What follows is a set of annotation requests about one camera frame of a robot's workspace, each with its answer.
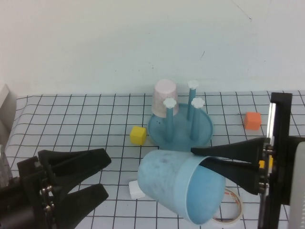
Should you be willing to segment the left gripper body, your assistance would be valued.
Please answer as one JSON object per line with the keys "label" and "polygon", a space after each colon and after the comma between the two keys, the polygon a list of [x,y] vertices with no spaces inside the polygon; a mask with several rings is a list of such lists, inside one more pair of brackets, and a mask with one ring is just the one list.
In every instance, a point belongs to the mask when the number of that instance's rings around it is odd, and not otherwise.
{"label": "left gripper body", "polygon": [[29,202],[30,220],[35,229],[57,228],[47,188],[47,176],[36,156],[17,163],[21,184]]}

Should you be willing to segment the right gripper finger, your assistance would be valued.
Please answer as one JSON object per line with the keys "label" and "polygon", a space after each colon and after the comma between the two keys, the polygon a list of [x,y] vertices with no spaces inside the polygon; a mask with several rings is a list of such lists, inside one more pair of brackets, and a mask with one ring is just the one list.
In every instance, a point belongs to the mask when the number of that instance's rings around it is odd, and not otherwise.
{"label": "right gripper finger", "polygon": [[257,195],[260,193],[259,164],[232,162],[220,159],[205,159],[201,166],[210,169],[239,185],[247,192]]}
{"label": "right gripper finger", "polygon": [[259,137],[228,145],[192,147],[191,152],[197,156],[221,157],[258,164],[260,160],[263,160],[263,150],[269,140],[269,138]]}

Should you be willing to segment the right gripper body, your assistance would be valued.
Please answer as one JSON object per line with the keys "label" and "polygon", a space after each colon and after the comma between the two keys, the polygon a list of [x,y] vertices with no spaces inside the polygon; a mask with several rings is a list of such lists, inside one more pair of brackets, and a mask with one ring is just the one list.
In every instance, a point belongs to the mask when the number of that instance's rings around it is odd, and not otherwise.
{"label": "right gripper body", "polygon": [[261,195],[259,229],[278,228],[281,205],[291,202],[296,150],[305,142],[303,137],[289,135],[291,106],[292,94],[271,93],[266,135],[271,143],[265,154],[273,164],[269,189]]}

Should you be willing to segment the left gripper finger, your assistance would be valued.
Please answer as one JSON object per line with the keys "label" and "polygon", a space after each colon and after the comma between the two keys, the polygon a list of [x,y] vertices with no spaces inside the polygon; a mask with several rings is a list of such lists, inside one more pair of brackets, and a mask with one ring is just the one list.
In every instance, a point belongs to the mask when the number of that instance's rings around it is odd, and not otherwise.
{"label": "left gripper finger", "polygon": [[112,162],[103,148],[78,152],[42,150],[38,158],[54,191],[71,191]]}
{"label": "left gripper finger", "polygon": [[102,184],[95,184],[72,193],[63,186],[52,187],[52,229],[76,228],[90,212],[109,197]]}

